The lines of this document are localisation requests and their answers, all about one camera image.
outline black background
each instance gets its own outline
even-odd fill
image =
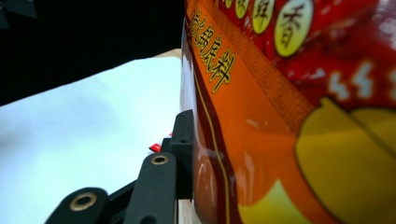
[[[180,48],[183,0],[35,0],[38,19],[7,13],[0,105],[133,59]]]

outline orange packaging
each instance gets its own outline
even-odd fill
[[[396,222],[396,3],[186,0],[203,223]]]

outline black bracket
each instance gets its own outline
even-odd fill
[[[8,29],[6,12],[37,18],[34,0],[0,0],[0,29]]]
[[[172,138],[143,161],[136,181],[107,196],[103,189],[79,189],[59,204],[47,224],[177,222],[177,200],[192,199],[192,110],[176,116]]]

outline screw hole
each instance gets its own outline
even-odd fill
[[[162,165],[168,162],[168,158],[165,156],[156,156],[151,159],[151,163],[155,165]]]
[[[77,204],[83,205],[83,204],[88,203],[90,200],[91,200],[90,197],[85,196],[85,197],[82,197],[82,198],[78,199],[78,200],[77,200]]]
[[[76,196],[70,203],[70,209],[78,212],[83,211],[96,203],[97,197],[92,192],[84,192]]]

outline white surface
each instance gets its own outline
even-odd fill
[[[180,60],[133,61],[0,107],[0,223],[44,223],[85,187],[135,180],[173,129]]]

